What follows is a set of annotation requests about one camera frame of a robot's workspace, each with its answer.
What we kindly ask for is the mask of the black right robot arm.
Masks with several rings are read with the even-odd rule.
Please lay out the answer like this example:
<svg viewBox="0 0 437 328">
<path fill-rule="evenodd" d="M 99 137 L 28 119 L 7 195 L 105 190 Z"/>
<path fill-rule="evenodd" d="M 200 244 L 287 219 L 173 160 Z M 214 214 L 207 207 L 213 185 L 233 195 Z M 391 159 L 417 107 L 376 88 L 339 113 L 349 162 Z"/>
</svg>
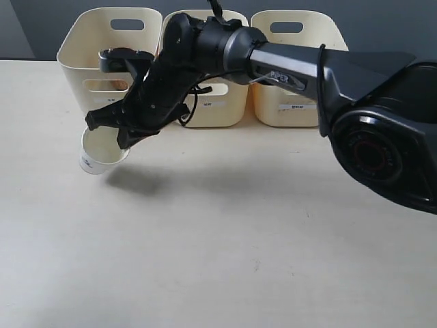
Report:
<svg viewBox="0 0 437 328">
<path fill-rule="evenodd" d="M 357 182 L 391 202 L 436 212 L 436 62 L 403 52 L 350 52 L 269 42 L 239 20 L 171 17 L 157 56 L 101 53 L 104 71 L 134 81 L 117 102 L 87 113 L 90 130 L 118 130 L 121 149 L 191 116 L 207 79 L 277 86 L 316 102 L 321 136 Z"/>
</svg>

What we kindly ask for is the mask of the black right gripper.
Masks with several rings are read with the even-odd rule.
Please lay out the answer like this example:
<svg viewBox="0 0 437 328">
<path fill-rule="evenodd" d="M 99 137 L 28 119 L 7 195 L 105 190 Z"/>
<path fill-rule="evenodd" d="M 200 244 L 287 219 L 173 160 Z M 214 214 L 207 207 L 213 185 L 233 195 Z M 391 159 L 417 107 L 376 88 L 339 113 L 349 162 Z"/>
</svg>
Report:
<svg viewBox="0 0 437 328">
<path fill-rule="evenodd" d="M 162 49 L 138 90 L 123 108 L 108 104 L 89 111 L 85 116 L 89 130 L 118 128 L 117 144 L 127 150 L 183 115 L 177 106 L 202 76 L 194 64 L 198 24 L 198 19 L 185 13 L 172 16 L 165 27 Z"/>
</svg>

